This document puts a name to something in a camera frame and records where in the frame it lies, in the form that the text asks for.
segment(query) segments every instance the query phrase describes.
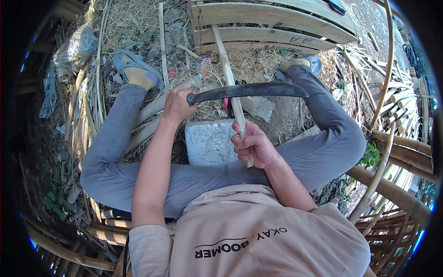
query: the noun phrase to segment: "grey jeans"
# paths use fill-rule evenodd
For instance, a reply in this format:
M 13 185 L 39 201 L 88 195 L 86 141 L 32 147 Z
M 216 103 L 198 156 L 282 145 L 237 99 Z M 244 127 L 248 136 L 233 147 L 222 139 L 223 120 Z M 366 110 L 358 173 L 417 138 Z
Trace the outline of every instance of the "grey jeans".
M 288 75 L 309 94 L 306 105 L 321 133 L 276 149 L 306 189 L 312 191 L 351 169 L 362 157 L 366 141 L 358 125 L 309 67 L 292 66 Z M 129 212 L 140 163 L 119 162 L 145 95 L 146 90 L 137 85 L 120 88 L 82 166 L 81 184 L 90 197 Z M 178 218 L 186 205 L 202 193 L 241 183 L 270 185 L 262 169 L 246 168 L 239 160 L 218 166 L 171 164 L 164 216 Z

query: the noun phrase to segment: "right hand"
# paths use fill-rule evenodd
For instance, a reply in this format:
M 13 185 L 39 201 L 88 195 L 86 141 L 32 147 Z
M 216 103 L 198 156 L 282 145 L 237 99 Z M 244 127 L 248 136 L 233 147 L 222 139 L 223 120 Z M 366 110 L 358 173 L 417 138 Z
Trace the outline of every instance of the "right hand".
M 232 128 L 240 133 L 240 127 L 235 121 Z M 239 160 L 247 161 L 254 157 L 256 168 L 266 168 L 282 159 L 272 142 L 256 124 L 246 120 L 246 130 L 247 136 L 240 137 L 236 134 L 231 138 L 231 142 L 235 145 L 234 152 L 238 154 Z
M 197 104 L 190 106 L 186 101 L 186 97 L 191 93 L 194 93 L 192 88 L 185 90 L 175 88 L 171 90 L 166 97 L 163 118 L 179 125 L 188 116 L 195 113 L 197 111 Z

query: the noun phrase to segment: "machete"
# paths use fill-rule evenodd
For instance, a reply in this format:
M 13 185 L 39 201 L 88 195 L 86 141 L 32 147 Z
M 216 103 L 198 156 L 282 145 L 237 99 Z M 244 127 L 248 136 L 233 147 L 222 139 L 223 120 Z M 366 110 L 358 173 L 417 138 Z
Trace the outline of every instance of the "machete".
M 244 96 L 293 96 L 308 98 L 307 92 L 300 86 L 288 83 L 254 83 L 235 86 L 225 86 L 208 90 L 200 94 L 188 94 L 186 100 L 189 105 L 198 102 L 223 98 Z

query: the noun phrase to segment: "beige t-shirt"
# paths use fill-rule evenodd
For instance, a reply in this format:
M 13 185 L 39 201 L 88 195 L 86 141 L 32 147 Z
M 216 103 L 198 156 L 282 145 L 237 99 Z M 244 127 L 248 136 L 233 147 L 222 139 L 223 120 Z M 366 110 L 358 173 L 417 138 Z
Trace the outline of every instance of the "beige t-shirt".
M 332 203 L 283 207 L 270 187 L 240 184 L 189 203 L 168 230 L 129 232 L 134 277 L 363 276 L 369 245 Z

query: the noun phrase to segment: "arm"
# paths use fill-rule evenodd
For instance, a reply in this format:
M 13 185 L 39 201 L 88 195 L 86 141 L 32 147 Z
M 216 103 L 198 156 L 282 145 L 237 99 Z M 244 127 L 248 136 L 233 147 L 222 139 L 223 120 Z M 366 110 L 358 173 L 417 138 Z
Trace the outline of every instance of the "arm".
M 163 116 L 149 143 L 136 179 L 132 196 L 132 227 L 154 224 L 165 226 L 163 205 L 169 187 L 171 152 L 180 123 L 195 113 L 186 96 L 192 89 L 173 89 L 167 96 Z
M 311 195 L 265 133 L 249 121 L 246 121 L 246 128 L 248 136 L 240 138 L 237 134 L 231 138 L 235 144 L 234 152 L 238 154 L 238 159 L 247 161 L 254 157 L 255 166 L 264 170 L 283 206 L 303 211 L 315 209 L 316 205 Z M 236 132 L 240 131 L 235 122 L 233 129 Z

